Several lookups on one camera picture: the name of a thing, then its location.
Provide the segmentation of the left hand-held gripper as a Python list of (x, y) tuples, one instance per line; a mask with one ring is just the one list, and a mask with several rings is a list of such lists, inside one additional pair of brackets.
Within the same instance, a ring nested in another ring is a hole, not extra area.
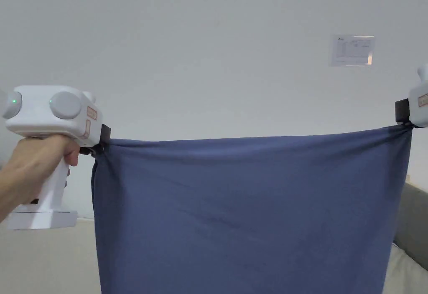
[[(96, 157), (109, 146), (111, 129), (103, 122), (95, 96), (63, 85), (22, 85), (8, 94), (2, 113), (6, 129), (22, 137), (63, 134), (79, 146), (79, 154)], [(29, 205), (7, 218), (12, 230), (73, 227), (77, 212), (63, 206), (69, 166), (61, 160)]]

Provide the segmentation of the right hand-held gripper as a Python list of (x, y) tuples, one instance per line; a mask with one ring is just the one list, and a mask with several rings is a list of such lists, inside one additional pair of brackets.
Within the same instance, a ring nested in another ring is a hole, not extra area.
[(395, 121), (398, 126), (418, 129), (428, 127), (428, 65), (417, 70), (420, 83), (413, 87), (408, 98), (395, 102)]

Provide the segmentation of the person's left hand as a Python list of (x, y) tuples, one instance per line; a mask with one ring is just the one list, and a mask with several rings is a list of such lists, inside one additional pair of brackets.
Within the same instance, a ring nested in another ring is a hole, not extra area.
[(4, 221), (19, 205), (36, 199), (61, 160), (77, 166), (80, 149), (63, 135), (20, 140), (0, 171), (0, 220)]

